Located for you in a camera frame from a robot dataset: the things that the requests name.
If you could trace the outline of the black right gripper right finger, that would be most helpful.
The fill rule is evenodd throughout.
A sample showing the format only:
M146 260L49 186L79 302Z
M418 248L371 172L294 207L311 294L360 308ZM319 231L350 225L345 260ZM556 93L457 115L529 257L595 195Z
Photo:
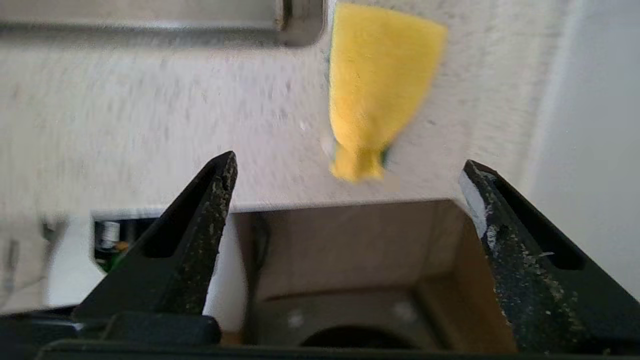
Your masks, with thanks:
M459 186L516 348L637 356L640 306L492 168L465 162Z

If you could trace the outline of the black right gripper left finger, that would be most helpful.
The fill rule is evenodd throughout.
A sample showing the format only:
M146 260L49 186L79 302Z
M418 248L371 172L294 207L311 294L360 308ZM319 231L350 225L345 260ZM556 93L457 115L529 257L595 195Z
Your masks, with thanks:
M219 343L203 313L238 176L232 151L212 158L72 313L87 337L199 346Z

